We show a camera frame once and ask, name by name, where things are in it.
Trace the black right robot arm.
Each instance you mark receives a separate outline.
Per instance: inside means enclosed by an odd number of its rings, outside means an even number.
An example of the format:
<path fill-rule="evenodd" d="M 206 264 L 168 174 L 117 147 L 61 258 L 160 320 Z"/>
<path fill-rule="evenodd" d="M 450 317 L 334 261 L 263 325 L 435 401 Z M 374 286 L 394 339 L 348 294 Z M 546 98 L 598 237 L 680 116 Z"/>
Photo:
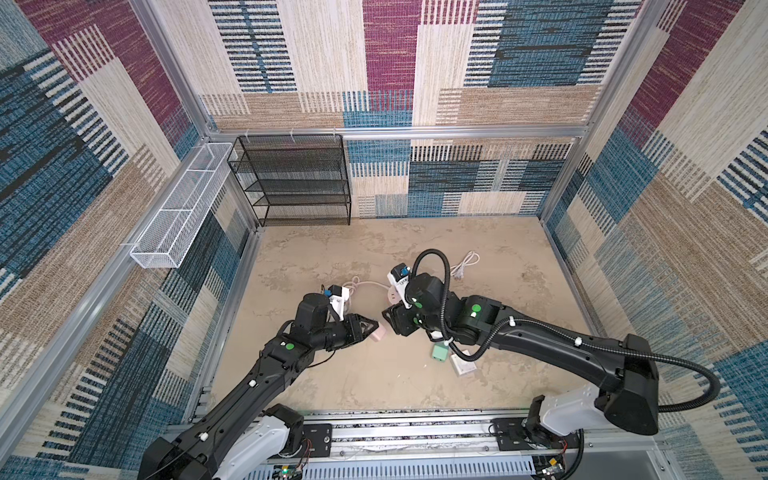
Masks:
<path fill-rule="evenodd" d="M 658 433 L 658 381 L 648 341 L 628 334 L 623 340 L 594 337 L 536 320 L 480 295 L 447 294 L 443 282 L 422 273 L 408 283 L 405 298 L 382 312 L 394 332 L 409 336 L 421 329 L 441 333 L 464 346 L 484 345 L 519 353 L 569 371 L 597 387 L 594 410 L 630 433 Z"/>

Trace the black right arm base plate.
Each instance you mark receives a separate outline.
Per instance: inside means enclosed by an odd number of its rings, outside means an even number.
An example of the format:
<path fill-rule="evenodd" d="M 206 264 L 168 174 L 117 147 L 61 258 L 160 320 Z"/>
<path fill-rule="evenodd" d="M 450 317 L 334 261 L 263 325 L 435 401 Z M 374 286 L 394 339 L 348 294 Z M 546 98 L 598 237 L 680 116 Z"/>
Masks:
<path fill-rule="evenodd" d="M 536 422 L 528 425 L 528 420 L 523 417 L 494 418 L 488 432 L 495 438 L 500 451 L 562 451 L 564 447 L 577 449 L 581 444 L 577 433 L 561 437 Z"/>

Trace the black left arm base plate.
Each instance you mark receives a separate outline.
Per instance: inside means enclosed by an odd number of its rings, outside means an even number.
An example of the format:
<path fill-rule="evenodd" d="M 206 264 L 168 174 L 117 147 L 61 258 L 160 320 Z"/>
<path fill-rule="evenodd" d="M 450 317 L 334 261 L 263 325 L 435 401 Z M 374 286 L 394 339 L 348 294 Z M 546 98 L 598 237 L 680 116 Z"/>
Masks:
<path fill-rule="evenodd" d="M 301 458 L 327 458 L 330 456 L 333 439 L 331 423 L 309 423 L 301 426 L 283 426 L 280 430 L 286 437 L 282 450 L 269 457 L 278 459 L 298 460 Z"/>

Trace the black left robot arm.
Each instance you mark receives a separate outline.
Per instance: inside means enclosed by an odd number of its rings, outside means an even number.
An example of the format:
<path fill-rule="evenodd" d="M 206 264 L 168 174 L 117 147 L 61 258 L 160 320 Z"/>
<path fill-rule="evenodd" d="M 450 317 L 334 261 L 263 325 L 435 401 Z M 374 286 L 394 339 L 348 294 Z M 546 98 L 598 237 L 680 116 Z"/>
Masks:
<path fill-rule="evenodd" d="M 303 416 L 269 404 L 312 364 L 319 350 L 363 342 L 379 323 L 341 315 L 322 293 L 306 294 L 295 318 L 260 351 L 245 377 L 202 420 L 144 452 L 140 479 L 242 479 L 275 455 L 301 450 Z"/>

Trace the pink usb charger plug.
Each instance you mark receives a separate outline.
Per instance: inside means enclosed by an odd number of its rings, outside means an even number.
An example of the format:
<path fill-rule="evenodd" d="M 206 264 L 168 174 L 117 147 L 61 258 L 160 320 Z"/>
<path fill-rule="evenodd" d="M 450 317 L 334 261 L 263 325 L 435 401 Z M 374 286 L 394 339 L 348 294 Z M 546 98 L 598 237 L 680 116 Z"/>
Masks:
<path fill-rule="evenodd" d="M 379 325 L 370 335 L 369 339 L 374 342 L 380 342 L 387 335 L 387 329 L 384 325 Z"/>

